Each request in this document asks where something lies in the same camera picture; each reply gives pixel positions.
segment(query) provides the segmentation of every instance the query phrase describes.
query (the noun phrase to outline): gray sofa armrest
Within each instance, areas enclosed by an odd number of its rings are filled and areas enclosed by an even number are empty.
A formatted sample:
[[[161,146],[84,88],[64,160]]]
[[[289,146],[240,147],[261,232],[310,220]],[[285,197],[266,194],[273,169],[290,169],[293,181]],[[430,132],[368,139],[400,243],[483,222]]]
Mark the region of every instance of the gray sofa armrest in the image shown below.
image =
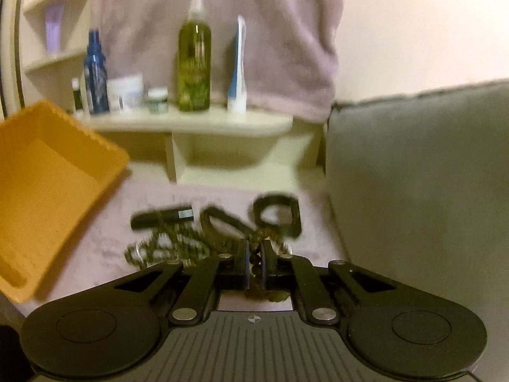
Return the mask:
[[[509,81],[335,110],[326,181],[353,263],[474,310],[509,380]]]

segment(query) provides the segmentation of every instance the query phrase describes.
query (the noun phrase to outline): bottle cap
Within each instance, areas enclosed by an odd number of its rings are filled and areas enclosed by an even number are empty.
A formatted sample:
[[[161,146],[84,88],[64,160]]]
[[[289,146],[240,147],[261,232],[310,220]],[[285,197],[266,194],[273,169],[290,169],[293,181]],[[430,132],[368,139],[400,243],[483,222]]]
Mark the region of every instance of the bottle cap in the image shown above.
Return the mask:
[[[95,28],[88,32],[88,51],[101,51],[101,40],[99,39],[99,29]]]
[[[147,93],[147,97],[150,101],[167,101],[168,100],[168,88],[153,88]]]
[[[203,0],[191,0],[191,5],[189,6],[189,18],[204,18],[205,17],[205,7],[203,4]]]

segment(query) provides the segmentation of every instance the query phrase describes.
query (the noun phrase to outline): black strap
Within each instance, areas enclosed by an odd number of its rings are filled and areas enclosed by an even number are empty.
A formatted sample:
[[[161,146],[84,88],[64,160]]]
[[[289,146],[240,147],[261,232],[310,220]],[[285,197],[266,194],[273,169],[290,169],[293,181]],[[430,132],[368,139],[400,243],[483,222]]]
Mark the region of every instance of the black strap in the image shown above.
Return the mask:
[[[241,239],[228,236],[218,231],[217,228],[212,224],[212,221],[210,220],[211,217],[231,225],[244,236],[244,239],[248,239],[255,232],[251,227],[244,224],[240,219],[234,217],[233,215],[228,214],[227,212],[215,206],[209,206],[200,212],[199,221],[202,225],[202,231],[204,235],[214,244],[229,241],[238,242]]]
[[[271,224],[261,218],[261,214],[271,205],[284,205],[292,212],[291,224]],[[254,221],[262,228],[268,228],[284,237],[297,238],[302,233],[299,201],[290,195],[270,194],[259,196],[253,203]]]

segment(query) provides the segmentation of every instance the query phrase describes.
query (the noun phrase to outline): white jar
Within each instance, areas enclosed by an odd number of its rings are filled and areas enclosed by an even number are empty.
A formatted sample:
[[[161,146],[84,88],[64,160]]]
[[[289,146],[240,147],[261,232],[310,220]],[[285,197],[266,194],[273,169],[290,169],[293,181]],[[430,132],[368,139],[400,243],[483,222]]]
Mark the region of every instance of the white jar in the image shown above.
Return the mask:
[[[106,87],[111,113],[131,112],[142,107],[144,89],[142,74],[109,79]]]
[[[149,109],[152,113],[168,112],[168,88],[153,88],[147,94]]]

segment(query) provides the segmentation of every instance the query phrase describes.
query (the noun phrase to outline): yellow plastic tray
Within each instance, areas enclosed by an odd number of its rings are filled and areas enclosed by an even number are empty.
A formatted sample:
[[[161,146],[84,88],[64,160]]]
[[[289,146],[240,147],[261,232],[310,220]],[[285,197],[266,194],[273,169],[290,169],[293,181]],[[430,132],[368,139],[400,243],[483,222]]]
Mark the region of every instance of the yellow plastic tray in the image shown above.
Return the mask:
[[[35,295],[60,248],[129,156],[49,102],[0,124],[0,290]]]

